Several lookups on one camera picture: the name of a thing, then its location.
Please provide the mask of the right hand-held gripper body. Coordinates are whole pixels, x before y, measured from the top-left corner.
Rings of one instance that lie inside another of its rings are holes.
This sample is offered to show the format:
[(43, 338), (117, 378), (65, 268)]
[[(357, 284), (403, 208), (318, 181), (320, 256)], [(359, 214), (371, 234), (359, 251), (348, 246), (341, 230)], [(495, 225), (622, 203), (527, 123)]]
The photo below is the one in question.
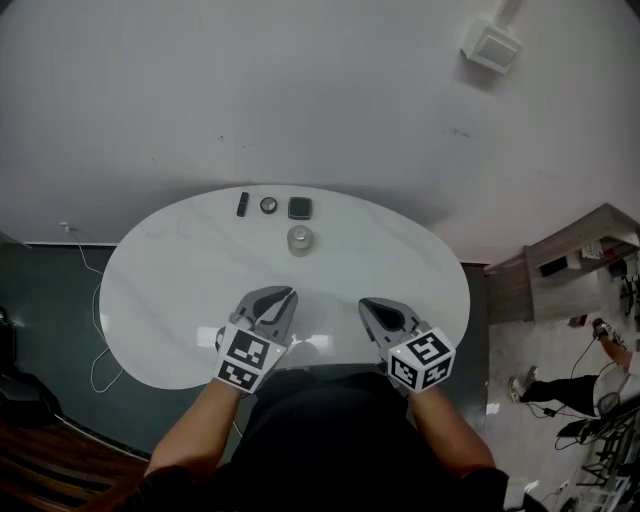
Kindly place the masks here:
[(419, 394), (451, 375), (455, 347), (440, 328), (426, 321), (411, 330), (384, 336), (376, 344), (388, 377), (409, 392)]

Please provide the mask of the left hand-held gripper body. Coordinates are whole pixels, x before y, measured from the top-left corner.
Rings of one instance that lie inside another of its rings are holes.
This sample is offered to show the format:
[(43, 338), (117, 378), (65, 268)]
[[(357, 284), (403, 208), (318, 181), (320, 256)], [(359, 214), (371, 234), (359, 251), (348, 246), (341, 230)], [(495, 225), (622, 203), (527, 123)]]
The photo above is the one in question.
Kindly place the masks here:
[(233, 314), (222, 329), (213, 377), (253, 394), (287, 349), (288, 324)]

